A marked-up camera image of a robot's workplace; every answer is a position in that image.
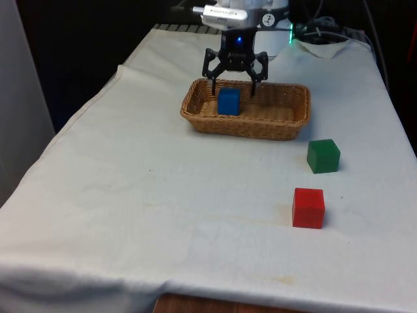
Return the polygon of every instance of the blue cube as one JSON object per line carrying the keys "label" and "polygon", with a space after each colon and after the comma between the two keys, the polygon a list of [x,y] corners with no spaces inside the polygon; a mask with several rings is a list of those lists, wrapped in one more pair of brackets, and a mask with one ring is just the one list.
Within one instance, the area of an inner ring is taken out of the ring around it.
{"label": "blue cube", "polygon": [[217,113],[220,115],[239,115],[240,89],[221,88]]}

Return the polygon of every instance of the green cube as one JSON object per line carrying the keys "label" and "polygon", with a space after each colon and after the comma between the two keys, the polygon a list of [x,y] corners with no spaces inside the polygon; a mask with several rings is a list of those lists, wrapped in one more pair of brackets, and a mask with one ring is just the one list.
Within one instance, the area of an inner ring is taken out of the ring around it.
{"label": "green cube", "polygon": [[331,139],[309,142],[307,163],[314,174],[338,171],[340,150]]}

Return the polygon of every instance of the red cube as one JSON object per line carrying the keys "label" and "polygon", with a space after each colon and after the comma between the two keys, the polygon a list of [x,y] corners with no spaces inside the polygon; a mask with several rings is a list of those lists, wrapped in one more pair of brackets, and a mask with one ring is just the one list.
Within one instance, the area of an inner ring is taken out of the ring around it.
{"label": "red cube", "polygon": [[320,229],[325,211],[323,190],[295,188],[293,227]]}

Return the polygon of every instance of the wicker basket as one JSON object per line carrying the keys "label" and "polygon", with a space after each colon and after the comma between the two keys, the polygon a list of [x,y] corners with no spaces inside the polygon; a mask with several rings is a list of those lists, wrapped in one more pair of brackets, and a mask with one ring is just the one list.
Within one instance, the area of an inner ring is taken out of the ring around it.
{"label": "wicker basket", "polygon": [[199,79],[191,84],[181,115],[199,132],[293,140],[309,121],[310,92],[302,85],[261,83],[254,97],[251,82],[218,80],[216,95],[222,87],[240,89],[239,116],[217,114],[210,81]]}

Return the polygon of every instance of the white wall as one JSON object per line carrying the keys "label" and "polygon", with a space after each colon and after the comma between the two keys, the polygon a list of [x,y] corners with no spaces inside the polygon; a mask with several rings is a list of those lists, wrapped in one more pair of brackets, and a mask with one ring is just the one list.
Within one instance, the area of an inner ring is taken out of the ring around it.
{"label": "white wall", "polygon": [[52,136],[15,0],[0,0],[0,206]]}

